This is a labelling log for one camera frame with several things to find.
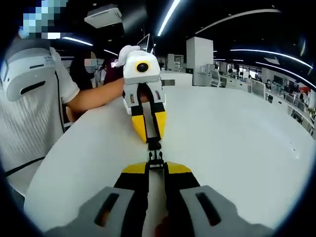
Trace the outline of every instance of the black strap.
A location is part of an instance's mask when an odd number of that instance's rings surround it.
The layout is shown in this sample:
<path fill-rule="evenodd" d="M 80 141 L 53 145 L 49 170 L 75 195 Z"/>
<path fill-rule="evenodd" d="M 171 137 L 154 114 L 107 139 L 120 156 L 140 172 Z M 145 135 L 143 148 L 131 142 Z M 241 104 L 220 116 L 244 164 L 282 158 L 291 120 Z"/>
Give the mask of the black strap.
<path fill-rule="evenodd" d="M 20 171 L 21 169 L 23 169 L 23 168 L 25 168 L 25 167 L 27 167 L 27 166 L 29 166 L 29 165 L 35 163 L 35 162 L 38 162 L 38 161 L 40 161 L 40 160 L 43 160 L 44 158 L 45 158 L 45 157 L 38 158 L 38 159 L 34 159 L 34 160 L 29 161 L 29 162 L 27 162 L 27 163 L 25 163 L 25 164 L 23 164 L 23 165 L 20 165 L 20 166 L 14 168 L 14 169 L 11 169 L 11 170 L 9 170 L 9 171 L 7 171 L 7 172 L 5 173 L 5 176 L 8 177 L 8 176 L 10 176 L 11 174 L 14 174 L 15 172 L 18 172 L 18 171 Z"/>

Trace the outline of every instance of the white table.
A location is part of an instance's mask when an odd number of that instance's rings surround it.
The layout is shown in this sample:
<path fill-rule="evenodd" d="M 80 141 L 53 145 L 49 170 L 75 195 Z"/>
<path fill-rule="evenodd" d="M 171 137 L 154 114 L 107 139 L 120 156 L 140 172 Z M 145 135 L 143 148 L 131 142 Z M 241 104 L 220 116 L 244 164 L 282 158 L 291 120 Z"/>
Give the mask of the white table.
<path fill-rule="evenodd" d="M 314 163 L 314 140 L 308 132 L 242 90 L 171 86 L 165 93 L 164 160 L 188 166 L 201 185 L 232 201 L 248 222 L 276 228 L 296 204 Z M 122 99 L 91 110 L 42 162 L 24 209 L 44 232 L 64 226 L 81 205 L 113 186 L 126 166 L 146 161 L 147 155 Z M 164 215 L 159 174 L 150 173 L 150 184 L 143 236 Z"/>

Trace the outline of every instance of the camera lens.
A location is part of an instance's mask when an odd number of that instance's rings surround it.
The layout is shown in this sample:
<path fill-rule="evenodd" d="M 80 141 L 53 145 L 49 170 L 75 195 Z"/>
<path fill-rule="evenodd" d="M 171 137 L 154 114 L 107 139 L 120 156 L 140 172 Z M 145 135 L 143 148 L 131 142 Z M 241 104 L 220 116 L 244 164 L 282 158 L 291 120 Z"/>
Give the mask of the camera lens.
<path fill-rule="evenodd" d="M 147 63 L 140 63 L 137 65 L 137 71 L 140 73 L 144 73 L 145 71 L 148 70 L 148 64 Z"/>

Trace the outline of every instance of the air conditioner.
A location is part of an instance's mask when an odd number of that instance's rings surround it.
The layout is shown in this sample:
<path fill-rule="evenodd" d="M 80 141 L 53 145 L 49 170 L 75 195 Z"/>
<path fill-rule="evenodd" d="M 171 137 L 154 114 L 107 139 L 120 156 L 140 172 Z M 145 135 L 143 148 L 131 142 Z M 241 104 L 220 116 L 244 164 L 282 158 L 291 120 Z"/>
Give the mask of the air conditioner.
<path fill-rule="evenodd" d="M 117 5 L 110 4 L 88 12 L 88 16 L 85 17 L 84 21 L 98 29 L 122 23 L 122 14 Z"/>

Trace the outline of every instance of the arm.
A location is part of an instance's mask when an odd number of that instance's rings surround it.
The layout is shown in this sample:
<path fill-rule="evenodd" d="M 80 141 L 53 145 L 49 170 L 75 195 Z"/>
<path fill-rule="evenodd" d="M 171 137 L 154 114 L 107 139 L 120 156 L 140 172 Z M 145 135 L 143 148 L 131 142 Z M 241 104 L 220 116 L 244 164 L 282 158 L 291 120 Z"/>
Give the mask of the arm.
<path fill-rule="evenodd" d="M 123 86 L 124 79 L 120 78 L 104 86 L 80 91 L 74 99 L 67 103 L 67 106 L 76 113 L 103 106 L 122 96 Z"/>

